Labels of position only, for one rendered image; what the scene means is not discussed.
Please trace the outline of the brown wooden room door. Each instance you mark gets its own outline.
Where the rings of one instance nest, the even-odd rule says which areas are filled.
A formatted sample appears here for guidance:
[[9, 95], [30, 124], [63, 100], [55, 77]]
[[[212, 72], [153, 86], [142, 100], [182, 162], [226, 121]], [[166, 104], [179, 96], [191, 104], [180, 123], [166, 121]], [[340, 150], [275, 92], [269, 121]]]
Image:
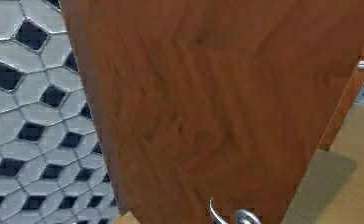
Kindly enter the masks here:
[[122, 211], [281, 224], [340, 121], [364, 0], [60, 0]]

